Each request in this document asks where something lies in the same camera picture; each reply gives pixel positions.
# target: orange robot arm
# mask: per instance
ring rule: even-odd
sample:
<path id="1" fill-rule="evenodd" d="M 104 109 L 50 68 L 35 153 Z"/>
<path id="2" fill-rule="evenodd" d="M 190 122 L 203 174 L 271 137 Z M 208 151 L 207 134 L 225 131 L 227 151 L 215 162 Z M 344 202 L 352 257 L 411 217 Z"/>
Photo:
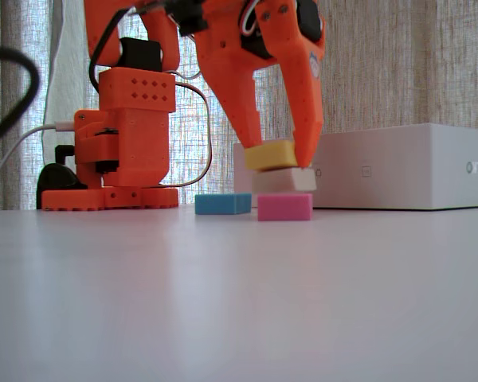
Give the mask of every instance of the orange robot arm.
<path id="1" fill-rule="evenodd" d="M 258 30 L 248 36 L 241 15 L 249 6 L 255 7 Z M 242 145 L 262 143 L 253 72 L 279 64 L 296 128 L 296 159 L 299 166 L 309 166 L 323 126 L 319 72 L 325 21 L 315 2 L 206 0 L 203 7 L 209 28 L 195 34 L 198 62 Z M 304 18 L 311 19 L 313 29 Z"/>
<path id="2" fill-rule="evenodd" d="M 115 12 L 121 8 L 142 7 L 147 0 L 84 0 L 85 24 L 87 26 L 88 52 L 94 53 L 103 31 Z M 179 65 L 177 26 L 164 11 L 150 12 L 142 16 L 149 40 L 158 41 L 163 51 L 163 71 L 176 70 Z M 110 36 L 97 64 L 116 66 L 120 59 L 119 33 Z"/>

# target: white box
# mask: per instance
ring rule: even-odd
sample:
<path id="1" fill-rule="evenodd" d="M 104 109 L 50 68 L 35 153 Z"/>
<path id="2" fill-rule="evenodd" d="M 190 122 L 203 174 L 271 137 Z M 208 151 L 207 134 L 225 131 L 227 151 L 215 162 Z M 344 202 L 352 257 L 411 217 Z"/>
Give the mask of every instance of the white box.
<path id="1" fill-rule="evenodd" d="M 316 208 L 478 207 L 478 130 L 424 123 L 324 134 L 312 168 Z M 252 174 L 235 145 L 236 192 L 251 192 Z"/>

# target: stacked blocks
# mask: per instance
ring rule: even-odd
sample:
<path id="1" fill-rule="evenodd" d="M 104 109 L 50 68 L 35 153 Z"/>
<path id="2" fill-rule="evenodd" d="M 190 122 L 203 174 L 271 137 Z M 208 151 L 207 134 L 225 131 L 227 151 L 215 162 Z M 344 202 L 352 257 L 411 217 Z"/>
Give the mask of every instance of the stacked blocks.
<path id="1" fill-rule="evenodd" d="M 194 208 L 197 215 L 238 215 L 252 210 L 251 193 L 196 195 Z"/>
<path id="2" fill-rule="evenodd" d="M 252 187 L 259 221 L 311 220 L 315 173 L 296 167 L 293 142 L 275 141 L 246 149 L 245 161 L 248 169 L 257 171 Z"/>

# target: orange robot base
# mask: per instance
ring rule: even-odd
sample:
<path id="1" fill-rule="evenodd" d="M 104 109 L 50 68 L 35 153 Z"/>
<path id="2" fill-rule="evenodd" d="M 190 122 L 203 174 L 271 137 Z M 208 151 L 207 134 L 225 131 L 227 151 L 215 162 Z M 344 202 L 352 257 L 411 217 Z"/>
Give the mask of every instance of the orange robot base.
<path id="1" fill-rule="evenodd" d="M 177 189 L 103 187 L 44 191 L 45 211 L 101 211 L 103 209 L 170 209 L 178 207 Z"/>
<path id="2" fill-rule="evenodd" d="M 75 114 L 76 176 L 88 189 L 46 190 L 42 209 L 164 209 L 178 190 L 155 188 L 167 175 L 172 75 L 131 68 L 100 74 L 100 109 Z"/>

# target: pink sponge block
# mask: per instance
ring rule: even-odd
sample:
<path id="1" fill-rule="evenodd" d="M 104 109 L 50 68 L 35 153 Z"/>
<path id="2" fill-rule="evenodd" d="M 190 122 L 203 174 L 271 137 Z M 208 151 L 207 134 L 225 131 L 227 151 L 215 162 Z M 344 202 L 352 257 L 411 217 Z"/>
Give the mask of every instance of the pink sponge block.
<path id="1" fill-rule="evenodd" d="M 257 198 L 259 221 L 311 220 L 310 193 L 265 193 Z"/>

